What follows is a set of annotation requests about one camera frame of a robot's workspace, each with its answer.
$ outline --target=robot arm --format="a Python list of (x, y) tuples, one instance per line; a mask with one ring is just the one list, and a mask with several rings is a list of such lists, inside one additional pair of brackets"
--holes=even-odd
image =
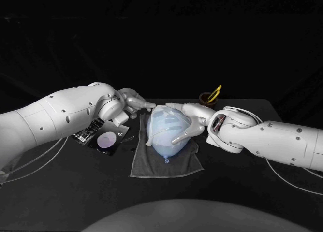
[(55, 139), (84, 129), (100, 118), (119, 126), (131, 113), (155, 107), (128, 88), (115, 91), (100, 82), (60, 90), (28, 106), (0, 115), (0, 170), (11, 159)]
[(198, 104), (165, 105), (193, 118), (172, 144), (184, 137), (196, 136), (197, 132), (200, 134), (201, 127), (207, 126), (206, 142), (224, 151), (239, 153), (245, 147), (258, 157), (323, 172), (323, 130), (274, 121), (258, 124), (230, 107), (214, 112)]

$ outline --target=table surface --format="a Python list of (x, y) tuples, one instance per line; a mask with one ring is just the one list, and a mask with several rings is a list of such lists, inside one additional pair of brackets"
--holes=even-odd
[[(155, 104), (196, 103), (197, 99), (146, 99)], [(214, 110), (233, 106), (250, 111), (262, 121), (281, 121), (263, 99), (219, 99)], [(201, 199), (243, 205), (287, 219), (312, 231), (323, 231), (323, 196), (292, 188), (272, 173), (262, 158), (246, 149), (232, 154), (204, 142), (204, 133), (193, 139), (203, 171), (181, 178), (129, 176), (136, 147), (139, 119), (129, 119), (125, 137), (113, 156), (67, 139), (60, 154), (32, 175), (2, 185), (0, 191), (0, 231), (80, 231), (119, 210), (157, 200)], [(18, 166), (55, 143), (27, 151)], [(35, 170), (60, 146), (14, 173), (15, 178)], [(278, 174), (294, 185), (323, 193), (323, 181), (301, 168), (271, 161)]]

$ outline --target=gray towel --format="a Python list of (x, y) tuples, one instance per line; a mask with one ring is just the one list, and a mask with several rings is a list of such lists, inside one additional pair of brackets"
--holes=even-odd
[(168, 163), (164, 163), (164, 158), (155, 152), (152, 146), (145, 146), (148, 139), (145, 134), (148, 117), (149, 115), (139, 115), (139, 141), (135, 149), (129, 177), (183, 177), (203, 170), (201, 164), (194, 155), (197, 153), (198, 146), (193, 139), (188, 139), (187, 144), (180, 152), (174, 156), (168, 157)]

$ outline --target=black curtain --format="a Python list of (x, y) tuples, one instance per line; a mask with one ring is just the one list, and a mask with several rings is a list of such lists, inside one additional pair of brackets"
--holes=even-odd
[(323, 128), (323, 1), (32, 9), (0, 12), (0, 113), (94, 81), (145, 98), (222, 85), (220, 98), (263, 98), (285, 122)]

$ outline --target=cup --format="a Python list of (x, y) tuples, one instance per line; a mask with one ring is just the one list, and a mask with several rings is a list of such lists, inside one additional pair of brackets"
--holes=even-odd
[(198, 96), (198, 104), (209, 107), (210, 109), (213, 109), (214, 105), (216, 105), (216, 102), (217, 102), (217, 98), (213, 99), (213, 101), (210, 103), (206, 103), (206, 100), (209, 98), (211, 93), (201, 93), (200, 96)]

